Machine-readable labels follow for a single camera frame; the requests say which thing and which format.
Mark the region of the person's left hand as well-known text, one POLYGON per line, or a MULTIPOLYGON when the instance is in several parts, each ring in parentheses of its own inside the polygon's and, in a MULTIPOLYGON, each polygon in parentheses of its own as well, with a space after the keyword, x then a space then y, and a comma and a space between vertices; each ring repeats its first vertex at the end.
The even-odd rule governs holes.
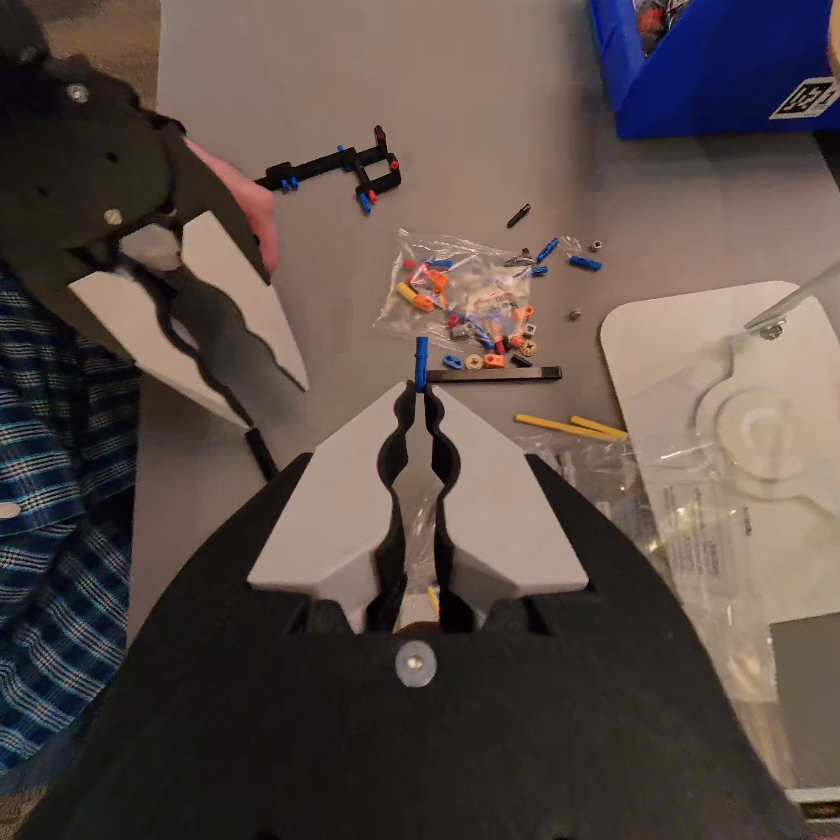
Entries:
POLYGON ((212 171, 234 197, 243 211, 253 236, 259 241, 259 251, 268 275, 272 277, 280 259, 280 240, 277 228, 277 209, 274 194, 249 179, 230 163, 204 150, 192 140, 185 139, 188 148, 212 171))

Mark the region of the clear acrylic stand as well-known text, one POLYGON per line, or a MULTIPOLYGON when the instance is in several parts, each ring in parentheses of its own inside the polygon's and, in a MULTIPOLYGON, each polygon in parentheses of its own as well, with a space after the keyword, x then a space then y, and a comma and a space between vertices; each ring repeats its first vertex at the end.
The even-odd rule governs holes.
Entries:
POLYGON ((730 337, 731 370, 700 399, 699 435, 714 438, 739 489, 756 498, 802 498, 838 517, 839 349, 819 287, 838 263, 730 337))

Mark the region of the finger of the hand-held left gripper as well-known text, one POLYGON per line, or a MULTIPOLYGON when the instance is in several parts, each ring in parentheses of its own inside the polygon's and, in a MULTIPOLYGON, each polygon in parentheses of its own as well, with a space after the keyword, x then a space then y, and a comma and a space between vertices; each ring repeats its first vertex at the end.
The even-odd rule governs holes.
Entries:
POLYGON ((164 227, 164 334, 164 382, 178 392, 237 393, 260 364, 308 392, 276 289, 212 212, 164 227))
POLYGON ((155 280, 126 269, 96 270, 69 284, 69 292, 143 373, 241 430, 254 421, 209 365, 201 345, 172 316, 155 280))

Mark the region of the bag of lego parts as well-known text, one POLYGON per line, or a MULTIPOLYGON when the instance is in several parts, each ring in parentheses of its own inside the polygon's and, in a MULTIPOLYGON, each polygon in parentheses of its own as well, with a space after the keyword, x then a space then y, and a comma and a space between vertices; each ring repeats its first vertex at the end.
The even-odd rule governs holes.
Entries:
POLYGON ((648 58, 685 13, 690 1, 633 1, 637 33, 648 58))

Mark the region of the person's plaid shirt torso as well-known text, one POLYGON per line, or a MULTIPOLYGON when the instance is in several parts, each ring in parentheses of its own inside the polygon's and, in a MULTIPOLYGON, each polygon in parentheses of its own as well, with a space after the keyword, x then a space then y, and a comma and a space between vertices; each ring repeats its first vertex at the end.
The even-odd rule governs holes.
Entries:
POLYGON ((139 424, 139 371, 2 265, 2 798, 78 760, 123 661, 139 424))

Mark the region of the large clear plastic bag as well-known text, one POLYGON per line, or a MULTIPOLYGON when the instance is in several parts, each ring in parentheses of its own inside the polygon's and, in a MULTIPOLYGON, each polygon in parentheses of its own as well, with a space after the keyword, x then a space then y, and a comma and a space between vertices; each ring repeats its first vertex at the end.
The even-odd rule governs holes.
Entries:
POLYGON ((616 525, 663 578, 739 712, 778 716, 769 621, 749 570, 733 491, 710 448, 645 452, 562 433, 516 438, 616 525))

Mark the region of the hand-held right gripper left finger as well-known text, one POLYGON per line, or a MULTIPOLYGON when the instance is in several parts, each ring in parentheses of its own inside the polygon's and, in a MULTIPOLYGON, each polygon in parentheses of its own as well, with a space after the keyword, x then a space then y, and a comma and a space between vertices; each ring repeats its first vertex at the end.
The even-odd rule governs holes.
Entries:
POLYGON ((316 447, 248 574, 252 588, 336 602, 356 633, 393 631, 407 583, 394 483, 416 398, 413 381, 398 383, 316 447))

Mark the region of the black lego frame assembly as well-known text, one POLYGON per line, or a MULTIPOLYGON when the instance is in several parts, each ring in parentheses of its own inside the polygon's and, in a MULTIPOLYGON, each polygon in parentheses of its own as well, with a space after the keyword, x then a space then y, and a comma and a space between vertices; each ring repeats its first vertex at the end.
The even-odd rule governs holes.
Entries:
POLYGON ((331 172, 352 174, 356 181, 355 200, 363 214, 370 216, 380 195, 395 190, 403 182, 401 164, 389 150, 385 130, 376 124, 373 134, 374 144, 368 149, 338 145, 336 151, 301 164, 288 161, 275 164, 255 182, 273 193, 289 195, 313 178, 331 172))

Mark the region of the blue storage bin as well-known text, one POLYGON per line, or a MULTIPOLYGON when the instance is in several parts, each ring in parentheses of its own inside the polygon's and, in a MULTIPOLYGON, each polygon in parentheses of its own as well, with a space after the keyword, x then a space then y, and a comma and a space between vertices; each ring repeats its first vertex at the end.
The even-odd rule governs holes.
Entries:
POLYGON ((633 2, 587 5, 621 140, 838 130, 833 2, 688 2, 648 56, 633 2))

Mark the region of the long black lego beam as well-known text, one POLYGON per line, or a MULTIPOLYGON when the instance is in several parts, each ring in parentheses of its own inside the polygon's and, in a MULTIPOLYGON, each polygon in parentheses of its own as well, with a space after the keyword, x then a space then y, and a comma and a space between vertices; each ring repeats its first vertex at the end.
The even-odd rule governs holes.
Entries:
POLYGON ((562 380, 562 370, 558 366, 515 367, 513 369, 452 370, 430 371, 427 380, 436 384, 494 383, 494 382, 558 382, 562 380))

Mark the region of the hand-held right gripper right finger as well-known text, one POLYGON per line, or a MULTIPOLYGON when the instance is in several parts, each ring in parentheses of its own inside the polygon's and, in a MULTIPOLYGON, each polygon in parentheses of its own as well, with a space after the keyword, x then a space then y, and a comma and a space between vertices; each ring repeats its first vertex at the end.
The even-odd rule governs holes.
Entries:
POLYGON ((439 621, 469 633, 499 601, 582 592, 590 578, 522 449, 439 385, 425 421, 435 501, 439 621))

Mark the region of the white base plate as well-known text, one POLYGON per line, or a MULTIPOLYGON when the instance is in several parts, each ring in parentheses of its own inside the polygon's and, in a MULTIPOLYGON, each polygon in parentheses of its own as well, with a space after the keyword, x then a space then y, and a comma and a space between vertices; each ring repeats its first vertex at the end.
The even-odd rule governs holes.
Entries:
POLYGON ((630 302, 601 327, 633 445, 652 452, 685 443, 716 456, 733 491, 769 625, 838 614, 838 517, 802 498, 764 500, 743 492, 714 438, 698 434, 694 416, 702 396, 730 373, 730 337, 794 288, 774 280, 630 302))

